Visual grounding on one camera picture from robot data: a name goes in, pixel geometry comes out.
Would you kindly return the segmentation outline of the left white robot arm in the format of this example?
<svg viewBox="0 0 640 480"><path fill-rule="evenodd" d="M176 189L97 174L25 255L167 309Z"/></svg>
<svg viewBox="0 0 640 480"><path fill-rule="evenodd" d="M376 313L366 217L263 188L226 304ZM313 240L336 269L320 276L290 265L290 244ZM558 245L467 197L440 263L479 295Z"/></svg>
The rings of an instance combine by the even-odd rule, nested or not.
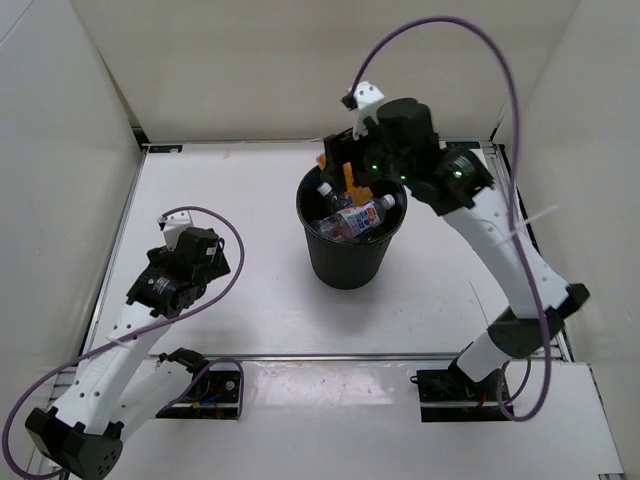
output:
<svg viewBox="0 0 640 480"><path fill-rule="evenodd" d="M49 409L35 408L25 421L40 453L81 479L109 475L125 441L174 401L201 402L216 393L206 358L186 348L160 355L152 375L130 383L168 332L167 320L230 272L224 241L212 229L171 227L165 241L148 251L147 267L126 294L113 348L89 359Z"/></svg>

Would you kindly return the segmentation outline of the blue orange label bottle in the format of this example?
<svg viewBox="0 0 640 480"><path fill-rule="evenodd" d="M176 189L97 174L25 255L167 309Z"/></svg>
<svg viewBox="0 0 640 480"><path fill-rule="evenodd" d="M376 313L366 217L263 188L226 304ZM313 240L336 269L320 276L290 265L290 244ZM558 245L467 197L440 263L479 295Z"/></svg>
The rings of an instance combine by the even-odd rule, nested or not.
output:
<svg viewBox="0 0 640 480"><path fill-rule="evenodd" d="M344 222L347 241L342 243L353 243L357 242L361 235L380 226L387 212L395 206L395 196L386 194L381 198L372 198L363 205L344 208L328 217Z"/></svg>

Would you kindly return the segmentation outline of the orange juice bottle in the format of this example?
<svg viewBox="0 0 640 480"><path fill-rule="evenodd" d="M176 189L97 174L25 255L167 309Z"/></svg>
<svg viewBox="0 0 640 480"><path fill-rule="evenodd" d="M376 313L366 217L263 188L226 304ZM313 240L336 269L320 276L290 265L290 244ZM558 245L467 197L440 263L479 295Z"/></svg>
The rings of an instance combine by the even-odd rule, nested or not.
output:
<svg viewBox="0 0 640 480"><path fill-rule="evenodd" d="M369 187L361 187L355 184L353 169L350 162L342 164L345 191L351 197L352 206L363 205L373 198L373 193Z"/></svg>

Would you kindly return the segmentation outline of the clear crushed plastic bottle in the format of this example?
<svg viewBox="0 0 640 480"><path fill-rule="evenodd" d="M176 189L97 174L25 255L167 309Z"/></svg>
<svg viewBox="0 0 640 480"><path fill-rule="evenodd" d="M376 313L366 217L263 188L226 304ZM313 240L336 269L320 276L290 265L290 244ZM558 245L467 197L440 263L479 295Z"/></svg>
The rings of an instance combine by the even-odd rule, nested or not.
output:
<svg viewBox="0 0 640 480"><path fill-rule="evenodd" d="M344 233L344 222L342 220L326 217L312 222L311 226L314 231L326 239L337 242L347 241L347 236Z"/></svg>

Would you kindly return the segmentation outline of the black label plastic bottle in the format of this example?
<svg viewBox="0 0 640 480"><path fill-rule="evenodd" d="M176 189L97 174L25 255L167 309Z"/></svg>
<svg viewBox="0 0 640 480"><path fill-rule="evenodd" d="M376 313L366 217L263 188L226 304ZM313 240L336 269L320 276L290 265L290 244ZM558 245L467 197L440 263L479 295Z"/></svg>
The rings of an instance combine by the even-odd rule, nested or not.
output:
<svg viewBox="0 0 640 480"><path fill-rule="evenodd" d="M323 198L323 201L330 213L335 213L344 208L353 205L351 197L348 193L337 192L329 183L322 182L317 187L317 192Z"/></svg>

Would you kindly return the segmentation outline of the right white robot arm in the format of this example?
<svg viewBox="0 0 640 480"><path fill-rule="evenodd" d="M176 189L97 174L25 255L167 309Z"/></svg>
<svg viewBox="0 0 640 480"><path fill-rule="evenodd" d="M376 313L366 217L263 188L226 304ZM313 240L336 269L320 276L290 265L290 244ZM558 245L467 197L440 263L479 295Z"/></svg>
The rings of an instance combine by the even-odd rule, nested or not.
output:
<svg viewBox="0 0 640 480"><path fill-rule="evenodd" d="M542 348L541 315L555 336L590 293L555 273L510 226L506 199L474 151L440 146L426 105L413 98L385 101L364 89L343 102L356 121L326 138L323 173L349 163L358 186L377 180L406 186L466 240L507 298L507 309L449 367L450 390L470 400L504 363Z"/></svg>

